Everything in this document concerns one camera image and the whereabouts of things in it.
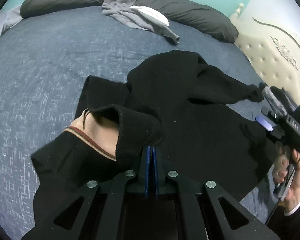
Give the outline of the person's left hand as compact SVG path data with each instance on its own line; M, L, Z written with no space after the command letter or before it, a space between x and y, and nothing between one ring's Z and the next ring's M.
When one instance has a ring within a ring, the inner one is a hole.
M116 161L116 146L119 139L117 123L85 109L65 131L81 139L97 153Z

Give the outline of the person's right hand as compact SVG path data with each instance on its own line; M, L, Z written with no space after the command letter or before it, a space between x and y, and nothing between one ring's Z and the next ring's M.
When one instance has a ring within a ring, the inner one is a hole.
M291 153L294 161L294 177L290 183L285 199L282 201L285 207L285 216L290 216L300 207L300 153L297 150L291 150L281 142L275 144L277 159L274 162L273 181L275 184L284 182L288 176L289 160L287 152Z

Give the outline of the dark suit sleeve forearm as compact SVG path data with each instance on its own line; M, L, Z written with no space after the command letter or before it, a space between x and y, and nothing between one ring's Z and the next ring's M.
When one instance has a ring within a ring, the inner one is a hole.
M285 213L284 207L278 206L267 227L280 239L300 239L300 204L291 214Z

